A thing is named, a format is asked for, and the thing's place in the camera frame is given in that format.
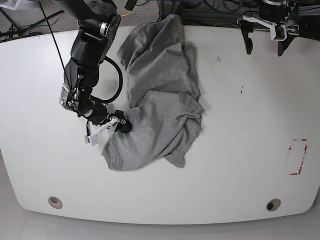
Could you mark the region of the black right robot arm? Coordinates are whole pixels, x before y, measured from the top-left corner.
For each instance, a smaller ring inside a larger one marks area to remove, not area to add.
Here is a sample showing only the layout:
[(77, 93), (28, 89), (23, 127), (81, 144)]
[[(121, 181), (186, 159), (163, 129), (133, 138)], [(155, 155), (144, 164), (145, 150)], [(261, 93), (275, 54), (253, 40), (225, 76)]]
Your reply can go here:
[[(60, 104), (66, 110), (75, 112), (96, 126), (116, 121), (116, 131), (129, 133), (132, 125), (124, 112), (109, 113), (107, 104), (121, 93), (123, 75), (120, 67), (109, 57), (110, 49), (121, 16), (112, 0), (57, 0), (56, 4), (77, 20), (78, 34), (70, 51), (70, 60), (64, 67), (64, 83), (60, 94)], [(118, 89), (109, 99), (92, 95), (99, 81), (100, 65), (107, 61), (118, 72)]]

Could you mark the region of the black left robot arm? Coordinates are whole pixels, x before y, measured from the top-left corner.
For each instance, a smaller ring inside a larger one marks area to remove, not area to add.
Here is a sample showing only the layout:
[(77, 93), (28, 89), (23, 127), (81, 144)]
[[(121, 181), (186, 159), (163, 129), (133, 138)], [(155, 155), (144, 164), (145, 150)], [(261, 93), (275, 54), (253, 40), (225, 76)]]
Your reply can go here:
[(259, 12), (246, 12), (237, 20), (248, 55), (252, 53), (253, 42), (249, 37), (254, 32), (254, 25), (260, 25), (269, 30), (270, 39), (277, 42), (277, 55), (280, 57), (299, 36), (299, 25), (291, 12), (296, 6), (290, 0), (262, 0)]

